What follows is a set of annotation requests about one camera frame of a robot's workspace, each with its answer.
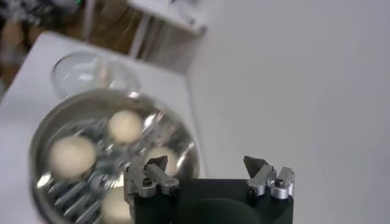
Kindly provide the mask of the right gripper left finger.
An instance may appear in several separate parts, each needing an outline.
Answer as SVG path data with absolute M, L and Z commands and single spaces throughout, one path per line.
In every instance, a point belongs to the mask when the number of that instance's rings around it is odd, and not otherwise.
M 138 195 L 141 198 L 154 197 L 157 192 L 175 197 L 179 193 L 179 180 L 165 173 L 167 156 L 150 159 L 143 167 L 128 165 L 124 169 L 124 199 Z

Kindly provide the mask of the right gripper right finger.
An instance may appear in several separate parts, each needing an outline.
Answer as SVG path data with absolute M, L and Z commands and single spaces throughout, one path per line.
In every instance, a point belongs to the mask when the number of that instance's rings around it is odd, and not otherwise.
M 245 156 L 244 165 L 250 178 L 247 180 L 248 194 L 261 197 L 270 189 L 270 195 L 279 200 L 294 196 L 295 173 L 292 168 L 282 167 L 279 173 L 264 159 Z

